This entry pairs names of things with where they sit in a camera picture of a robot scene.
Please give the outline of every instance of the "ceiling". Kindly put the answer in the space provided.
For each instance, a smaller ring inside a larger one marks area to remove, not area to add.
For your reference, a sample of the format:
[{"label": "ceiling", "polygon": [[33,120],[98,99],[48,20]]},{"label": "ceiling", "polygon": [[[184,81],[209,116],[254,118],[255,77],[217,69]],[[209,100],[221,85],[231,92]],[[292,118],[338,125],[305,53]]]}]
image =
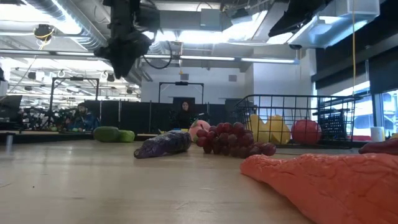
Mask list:
[{"label": "ceiling", "polygon": [[[110,8],[106,6],[102,6],[100,4],[100,0],[69,0],[71,1],[76,8],[82,13],[84,17],[87,18],[90,27],[100,35],[102,35],[105,39],[109,38],[110,31],[107,28],[109,24],[109,14]],[[183,24],[183,21],[188,21],[189,18],[181,19],[174,17],[175,15],[180,15],[181,13],[171,12],[170,11],[185,11],[186,16],[190,17],[190,15],[195,15],[200,17],[200,12],[202,9],[209,9],[210,6],[215,9],[223,8],[230,9],[232,7],[240,7],[239,1],[232,0],[224,0],[223,3],[217,0],[208,1],[207,5],[205,3],[199,3],[197,1],[184,0],[184,1],[163,1],[157,0],[154,1],[157,7],[161,10],[161,12],[165,12],[163,14],[164,17],[162,21],[170,22],[171,24]],[[263,11],[266,9],[266,5],[271,1],[264,1],[261,4],[258,4],[259,1],[249,1],[249,2],[241,2],[243,6],[247,5],[255,5],[253,8],[253,13]],[[224,21],[226,24],[229,23],[230,19]],[[32,31],[34,28],[38,26],[38,24],[51,24],[53,25],[53,21],[49,15],[41,14],[41,12],[36,11],[28,6],[15,6],[15,5],[2,5],[0,7],[0,49],[26,49],[26,50],[38,50],[41,42],[38,41],[33,35]],[[165,29],[165,31],[172,31],[174,34],[181,34],[184,30],[183,27],[181,29]],[[209,44],[190,44],[184,43],[179,52],[175,51],[174,53],[182,52],[184,55],[204,55],[204,56],[225,56],[225,57],[252,57],[253,55],[263,56],[263,57],[275,57],[275,58],[294,58],[296,53],[294,50],[289,49],[286,45],[244,45],[243,42],[235,42],[229,44],[217,44],[217,43],[209,43]],[[82,47],[82,45],[76,42],[76,37],[65,36],[61,30],[55,30],[53,37],[50,43],[43,47],[43,50],[53,50],[53,51],[73,51],[73,52],[86,52],[86,49]],[[162,49],[163,54],[169,54],[168,49]],[[120,99],[123,100],[132,100],[137,101],[141,97],[141,92],[139,86],[141,85],[141,79],[145,77],[139,77],[137,80],[116,80],[115,82],[107,82],[106,81],[106,73],[111,73],[112,68],[102,61],[76,61],[76,60],[55,60],[55,59],[37,59],[33,58],[1,58],[0,62],[2,64],[8,64],[9,69],[11,70],[11,78],[10,78],[10,88],[9,92],[12,90],[12,93],[23,93],[26,94],[26,98],[30,101],[36,100],[38,98],[43,98],[44,101],[48,101],[49,97],[47,95],[50,93],[50,85],[51,78],[59,76],[61,70],[65,72],[65,77],[72,76],[82,76],[85,78],[99,78],[100,80],[100,91],[99,95],[101,97],[114,96],[114,99],[118,99],[116,96],[119,96]],[[30,68],[30,72],[37,72],[37,74],[43,75],[41,79],[31,80],[27,77],[22,78],[27,74],[27,69],[29,65],[32,65]],[[144,70],[148,66],[146,63],[143,63]],[[199,60],[183,60],[182,63],[178,61],[175,62],[172,66],[176,67],[205,67],[205,68],[240,68],[242,71],[248,68],[249,63],[247,62],[210,62],[210,61],[199,61]],[[64,85],[59,85],[58,90],[56,92],[61,94],[67,94],[67,96],[57,96],[58,100],[62,99],[70,99],[73,98],[72,95],[77,95],[76,103],[79,101],[83,101],[84,97],[87,96],[91,98],[93,94],[95,94],[94,88],[85,88],[78,93],[71,93],[70,91],[66,91],[66,88],[73,86],[91,86],[89,82],[83,83],[73,83],[70,81],[65,81]],[[31,91],[25,90],[26,86],[31,86],[33,89]],[[127,94],[127,88],[132,88],[133,94]]]}]

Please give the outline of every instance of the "vent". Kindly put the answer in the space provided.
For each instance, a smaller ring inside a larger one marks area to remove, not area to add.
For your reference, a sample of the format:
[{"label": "vent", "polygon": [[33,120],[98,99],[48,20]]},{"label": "vent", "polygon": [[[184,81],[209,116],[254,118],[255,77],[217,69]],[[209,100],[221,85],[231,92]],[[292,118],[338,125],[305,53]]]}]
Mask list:
[{"label": "vent", "polygon": [[180,80],[181,81],[188,81],[189,80],[189,74],[181,74]]},{"label": "vent", "polygon": [[236,82],[237,80],[238,80],[237,75],[229,75],[229,77],[228,77],[228,81],[230,81],[230,82]]}]

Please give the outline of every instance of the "yellow object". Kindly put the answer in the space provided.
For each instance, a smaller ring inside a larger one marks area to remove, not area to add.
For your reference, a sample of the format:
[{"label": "yellow object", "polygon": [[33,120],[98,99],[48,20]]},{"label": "yellow object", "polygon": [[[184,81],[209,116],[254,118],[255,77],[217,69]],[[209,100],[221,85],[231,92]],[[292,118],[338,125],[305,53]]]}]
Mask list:
[{"label": "yellow object", "polygon": [[266,124],[258,115],[250,115],[253,138],[255,142],[271,142],[287,144],[290,140],[290,130],[279,115],[268,117]]}]

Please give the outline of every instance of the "orange fabric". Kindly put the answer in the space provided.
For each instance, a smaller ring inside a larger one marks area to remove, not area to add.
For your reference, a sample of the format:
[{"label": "orange fabric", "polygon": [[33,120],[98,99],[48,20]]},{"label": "orange fabric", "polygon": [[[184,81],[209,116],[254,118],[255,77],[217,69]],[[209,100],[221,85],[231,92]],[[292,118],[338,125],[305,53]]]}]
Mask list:
[{"label": "orange fabric", "polygon": [[398,156],[255,155],[241,172],[275,188],[315,223],[398,223]]}]

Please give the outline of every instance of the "woman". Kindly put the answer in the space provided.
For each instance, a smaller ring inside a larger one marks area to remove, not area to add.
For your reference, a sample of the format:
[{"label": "woman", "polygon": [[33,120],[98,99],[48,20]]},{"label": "woman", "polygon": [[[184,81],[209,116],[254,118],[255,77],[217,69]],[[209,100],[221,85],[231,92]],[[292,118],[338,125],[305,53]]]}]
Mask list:
[{"label": "woman", "polygon": [[189,104],[186,101],[181,104],[181,111],[177,114],[177,122],[179,128],[188,129],[191,126],[191,112],[189,111]]}]

